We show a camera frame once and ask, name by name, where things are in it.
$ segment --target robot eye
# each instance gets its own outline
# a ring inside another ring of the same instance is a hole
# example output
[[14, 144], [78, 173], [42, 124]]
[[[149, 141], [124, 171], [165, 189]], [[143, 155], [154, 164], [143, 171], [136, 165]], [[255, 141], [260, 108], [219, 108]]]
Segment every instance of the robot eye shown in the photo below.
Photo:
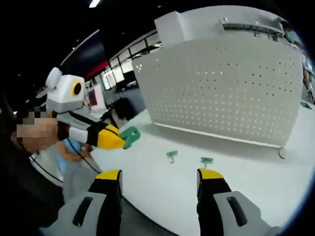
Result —
[[79, 81], [75, 82], [72, 87], [72, 95], [77, 96], [81, 91], [81, 84]]

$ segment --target green clip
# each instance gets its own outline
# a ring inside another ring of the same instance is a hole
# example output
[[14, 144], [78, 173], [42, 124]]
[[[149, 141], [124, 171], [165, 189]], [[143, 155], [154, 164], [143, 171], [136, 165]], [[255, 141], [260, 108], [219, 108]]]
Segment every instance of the green clip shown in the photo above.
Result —
[[210, 164], [210, 163], [213, 162], [213, 158], [210, 158], [210, 157], [202, 157], [200, 162], [205, 165], [205, 169], [206, 169], [206, 168], [207, 168], [207, 164]]
[[136, 127], [132, 126], [121, 132], [118, 137], [125, 140], [126, 143], [124, 145], [124, 149], [128, 149], [140, 138], [140, 131]]
[[177, 153], [178, 153], [178, 151], [175, 150], [175, 151], [170, 151], [170, 152], [168, 152], [168, 153], [166, 154], [168, 157], [172, 158], [171, 164], [174, 163], [174, 156], [177, 155]]

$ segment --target white tabletop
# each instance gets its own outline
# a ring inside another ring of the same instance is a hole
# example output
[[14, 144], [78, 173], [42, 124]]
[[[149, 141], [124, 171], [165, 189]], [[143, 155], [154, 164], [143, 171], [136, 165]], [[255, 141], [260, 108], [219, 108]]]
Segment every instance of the white tabletop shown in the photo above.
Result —
[[[211, 157], [212, 169], [223, 174], [261, 209], [271, 226], [283, 226], [299, 207], [315, 164], [315, 107], [300, 108], [287, 143], [288, 156], [278, 149], [218, 139], [156, 126], [145, 110], [121, 130], [137, 127], [141, 138], [127, 150], [96, 149], [92, 156], [103, 171], [123, 170], [123, 195], [157, 224], [181, 236], [200, 234], [197, 169], [200, 157]], [[178, 150], [170, 164], [166, 153]]]

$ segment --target pegboard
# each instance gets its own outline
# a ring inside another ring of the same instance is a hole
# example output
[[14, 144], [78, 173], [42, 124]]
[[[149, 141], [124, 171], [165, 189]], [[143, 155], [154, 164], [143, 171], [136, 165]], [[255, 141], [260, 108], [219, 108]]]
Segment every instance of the pegboard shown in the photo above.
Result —
[[191, 132], [284, 147], [302, 93], [301, 54], [244, 35], [187, 41], [133, 61], [151, 119]]

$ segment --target black strap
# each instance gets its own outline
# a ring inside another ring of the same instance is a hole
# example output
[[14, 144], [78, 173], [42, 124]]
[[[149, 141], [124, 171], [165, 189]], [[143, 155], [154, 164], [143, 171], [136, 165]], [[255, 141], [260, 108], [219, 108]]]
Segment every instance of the black strap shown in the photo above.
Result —
[[74, 113], [74, 112], [69, 112], [69, 114], [70, 114], [73, 118], [76, 118], [77, 120], [82, 121], [82, 122], [84, 122], [84, 123], [86, 123], [86, 124], [89, 124], [89, 125], [94, 125], [94, 124], [96, 124], [95, 121], [93, 121], [93, 120], [91, 120], [91, 119], [89, 119], [89, 118], [86, 118], [86, 117], [84, 117], [84, 116], [82, 116], [82, 115], [76, 114], [76, 113]]

